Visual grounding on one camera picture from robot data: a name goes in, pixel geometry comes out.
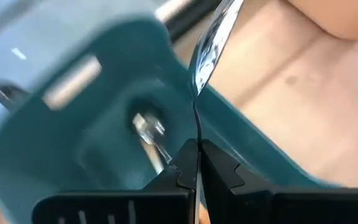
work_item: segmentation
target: reflective metal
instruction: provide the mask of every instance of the reflective metal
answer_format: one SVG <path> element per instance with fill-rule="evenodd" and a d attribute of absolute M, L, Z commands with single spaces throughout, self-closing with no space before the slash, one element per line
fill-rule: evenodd
<path fill-rule="evenodd" d="M 137 113 L 132 120 L 132 123 L 135 126 L 137 134 L 147 144 L 154 145 L 165 159 L 165 162 L 169 164 L 172 158 L 161 143 L 164 137 L 165 128 L 160 120 L 158 120 L 153 114 L 143 115 Z"/>
<path fill-rule="evenodd" d="M 190 62 L 192 91 L 198 96 L 208 83 L 237 20 L 243 0 L 224 0 L 196 44 Z"/>

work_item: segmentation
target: teal plastic part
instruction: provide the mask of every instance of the teal plastic part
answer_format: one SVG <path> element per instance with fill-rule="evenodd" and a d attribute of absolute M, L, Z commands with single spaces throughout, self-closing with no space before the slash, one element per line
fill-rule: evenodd
<path fill-rule="evenodd" d="M 102 71 L 66 107 L 42 100 L 84 55 Z M 163 115 L 165 148 L 175 155 L 196 124 L 189 73 L 154 17 L 115 22 L 72 54 L 0 126 L 0 207 L 13 223 L 30 224 L 41 198 L 67 190 L 141 189 L 156 173 L 131 129 L 135 110 L 151 102 Z M 299 168 L 210 86 L 198 109 L 204 138 L 254 172 L 286 186 L 324 187 Z"/>

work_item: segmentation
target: beige surface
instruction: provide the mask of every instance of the beige surface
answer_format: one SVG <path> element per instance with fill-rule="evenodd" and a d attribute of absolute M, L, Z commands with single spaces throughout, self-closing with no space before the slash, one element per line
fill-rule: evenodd
<path fill-rule="evenodd" d="M 175 46 L 186 62 L 199 32 Z M 248 0 L 211 84 L 308 172 L 358 186 L 358 43 Z"/>

